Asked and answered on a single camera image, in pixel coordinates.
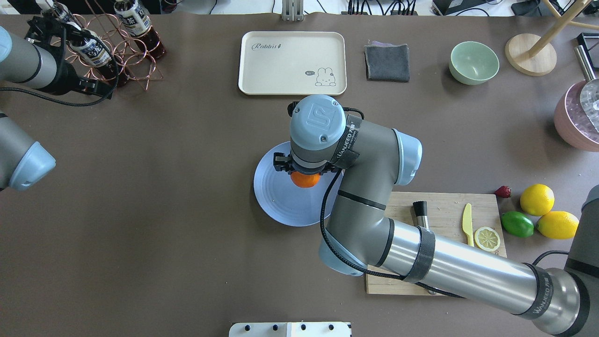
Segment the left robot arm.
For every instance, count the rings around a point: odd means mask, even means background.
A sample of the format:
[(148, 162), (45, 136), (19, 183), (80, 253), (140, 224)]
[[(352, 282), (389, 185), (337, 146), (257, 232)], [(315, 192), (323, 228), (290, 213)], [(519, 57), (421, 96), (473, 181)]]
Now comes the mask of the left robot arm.
[[(53, 17), (34, 16), (28, 32), (18, 37), (1, 29), (1, 80), (18, 92), (69, 107), (87, 107), (110, 99), (116, 85), (78, 75), (66, 61), (66, 43), (92, 40), (107, 53), (100, 38)], [(56, 166), (54, 157), (5, 113), (1, 114), (1, 189), (27, 190)]]

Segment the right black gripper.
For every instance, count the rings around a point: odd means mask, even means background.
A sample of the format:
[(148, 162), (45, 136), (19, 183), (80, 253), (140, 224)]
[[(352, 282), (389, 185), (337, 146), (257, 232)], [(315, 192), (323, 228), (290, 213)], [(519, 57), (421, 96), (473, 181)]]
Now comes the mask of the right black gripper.
[(285, 171), (288, 174), (298, 172), (303, 175), (323, 175), (327, 172), (337, 173), (342, 171), (340, 167), (333, 166), (329, 162), (316, 164), (316, 167), (303, 166), (295, 160), (291, 154), (285, 155), (283, 152), (275, 152), (273, 155), (273, 167), (276, 171)]

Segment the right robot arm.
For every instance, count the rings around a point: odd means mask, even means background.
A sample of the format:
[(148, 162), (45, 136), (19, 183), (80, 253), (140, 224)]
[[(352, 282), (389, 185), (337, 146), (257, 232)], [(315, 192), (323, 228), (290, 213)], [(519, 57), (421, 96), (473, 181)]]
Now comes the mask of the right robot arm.
[(290, 154), (276, 153), (276, 171), (342, 176), (321, 236), (342, 273), (393, 278), (450, 297), (464, 297), (530, 320), (555, 337), (598, 335), (598, 188), (582, 205), (580, 226), (563, 269), (518, 263), (385, 216), (395, 185), (407, 185), (422, 158), (415, 137), (351, 115), (327, 95), (287, 107)]

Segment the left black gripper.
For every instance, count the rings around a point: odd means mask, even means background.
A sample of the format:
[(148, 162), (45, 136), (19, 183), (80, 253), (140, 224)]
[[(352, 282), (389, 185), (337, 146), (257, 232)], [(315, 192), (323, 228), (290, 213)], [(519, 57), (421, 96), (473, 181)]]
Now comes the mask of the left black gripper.
[(35, 16), (28, 21), (28, 25), (25, 39), (34, 46), (38, 62), (33, 74), (26, 77), (26, 86), (52, 95), (64, 95), (73, 91), (112, 97), (112, 85), (78, 75), (66, 61), (67, 38), (71, 34), (81, 36), (81, 33), (73, 32), (72, 28), (52, 17)]

